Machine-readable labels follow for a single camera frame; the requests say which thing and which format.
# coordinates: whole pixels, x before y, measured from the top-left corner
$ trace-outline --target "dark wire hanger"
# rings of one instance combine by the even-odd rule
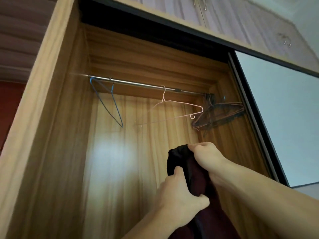
[[[119,117],[120,117],[120,120],[121,120],[121,123],[122,123],[122,125],[115,119],[115,117],[114,116],[112,116],[112,114],[108,111],[108,109],[106,108],[106,106],[104,105],[104,103],[103,103],[103,101],[102,101],[102,99],[101,99],[101,97],[100,97],[100,95],[99,95],[99,93],[96,91],[96,89],[95,89],[95,87],[94,87],[94,85],[92,84],[92,80],[95,80],[96,82],[98,82],[103,88],[105,88],[108,92],[110,92],[111,93],[111,95],[112,95],[112,98],[113,98],[113,101],[114,101],[114,104],[115,104],[115,107],[116,107],[116,109],[117,109],[117,112],[118,112],[118,114],[119,114]],[[123,122],[122,122],[122,118],[121,118],[121,115],[120,115],[120,112],[119,112],[119,109],[117,108],[117,104],[116,104],[116,101],[115,101],[115,99],[114,99],[114,96],[113,96],[113,88],[114,88],[114,83],[113,83],[113,85],[112,85],[112,88],[111,88],[111,90],[109,90],[101,81],[99,81],[99,80],[97,80],[97,79],[95,79],[94,77],[91,77],[90,78],[90,83],[91,83],[91,86],[92,86],[92,88],[93,88],[93,90],[95,91],[95,93],[96,93],[96,95],[98,96],[98,98],[99,98],[99,100],[101,101],[101,103],[102,103],[102,105],[104,106],[104,108],[106,109],[106,111],[110,114],[110,116],[121,126],[121,127],[123,127]]]

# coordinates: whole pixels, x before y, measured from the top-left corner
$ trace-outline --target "clothes rail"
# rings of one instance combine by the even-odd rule
[[[107,81],[107,82],[112,82],[112,83],[117,83],[117,84],[125,84],[125,85],[139,86],[139,87],[159,89],[159,90],[166,89],[166,91],[184,93],[184,94],[189,94],[189,95],[204,95],[204,93],[181,90],[181,89],[177,89],[177,88],[167,88],[167,87],[164,88],[164,86],[150,85],[150,84],[138,83],[138,82],[133,82],[133,81],[128,81],[128,80],[117,80],[117,79],[113,79],[113,78],[105,78],[105,77],[98,77],[98,76],[88,76],[88,77],[89,78],[93,77],[96,80]]]

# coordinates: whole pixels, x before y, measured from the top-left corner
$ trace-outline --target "door handle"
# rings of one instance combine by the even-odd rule
[[[207,3],[206,3],[206,0],[202,0],[204,5],[205,5],[205,11],[207,10]]]

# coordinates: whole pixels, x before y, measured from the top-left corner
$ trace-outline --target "forearm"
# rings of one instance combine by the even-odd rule
[[[286,238],[319,238],[319,200],[232,162],[222,173],[224,186],[277,233]]]
[[[162,211],[148,213],[122,239],[167,239],[176,228]]]

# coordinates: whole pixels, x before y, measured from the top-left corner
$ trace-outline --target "white wire hanger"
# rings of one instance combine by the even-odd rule
[[[191,119],[194,119],[195,118],[195,115],[196,114],[199,114],[199,113],[202,113],[204,111],[204,108],[202,106],[199,106],[199,105],[195,105],[195,104],[190,104],[190,103],[186,103],[186,102],[180,102],[180,101],[171,101],[171,100],[168,100],[166,101],[165,100],[165,92],[166,92],[166,87],[163,85],[164,87],[164,93],[163,93],[163,98],[162,98],[162,101],[161,102],[158,102],[155,106],[153,106],[152,108],[150,108],[146,113],[149,113],[151,110],[153,110],[157,105],[159,104],[162,104],[163,102],[175,102],[175,103],[180,103],[180,104],[186,104],[186,105],[192,105],[192,106],[196,106],[196,107],[199,107],[201,108],[202,110],[200,112],[195,112],[195,113],[192,113],[192,114],[188,114],[188,115],[183,115],[183,116],[177,116],[177,117],[173,117],[173,118],[169,118],[169,119],[165,119],[165,120],[159,120],[159,121],[155,121],[155,122],[146,122],[146,123],[138,123],[138,120],[140,120],[143,116],[139,117],[136,121],[135,121],[135,124],[136,125],[146,125],[146,124],[151,124],[151,123],[156,123],[156,122],[162,122],[162,121],[167,121],[167,120],[171,120],[171,119],[175,119],[175,118],[180,118],[180,117],[186,117],[186,116],[189,116]]]

